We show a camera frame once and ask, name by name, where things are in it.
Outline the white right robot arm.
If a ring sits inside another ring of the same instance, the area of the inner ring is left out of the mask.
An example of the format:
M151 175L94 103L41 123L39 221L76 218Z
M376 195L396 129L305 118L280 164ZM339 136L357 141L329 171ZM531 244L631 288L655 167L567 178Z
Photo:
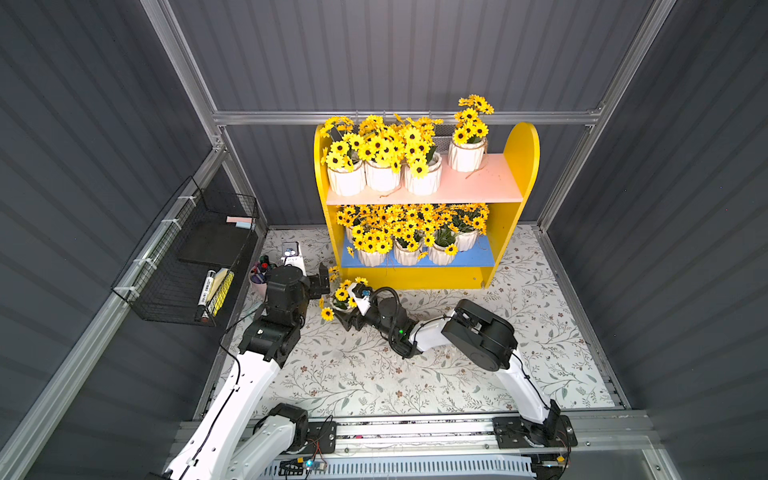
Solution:
M340 321L347 331L375 328L389 349L403 359L436 347L456 347L476 366L496 374L517 406L529 444L568 444L569 427L561 409L529 374L513 326L473 301L462 299L448 313L418 322L409 317L394 289L373 289L356 282L334 293L332 306L323 310L323 317Z

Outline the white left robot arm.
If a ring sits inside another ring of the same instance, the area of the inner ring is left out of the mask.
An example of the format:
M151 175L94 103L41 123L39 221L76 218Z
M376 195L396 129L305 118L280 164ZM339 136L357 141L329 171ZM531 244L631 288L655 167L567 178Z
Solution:
M309 302L329 292L329 269L323 263L310 276L301 262L268 273L264 300L243 332L223 390L165 471L148 478L256 479L280 454L304 447L308 414L286 404L258 421L248 440L241 437L300 340Z

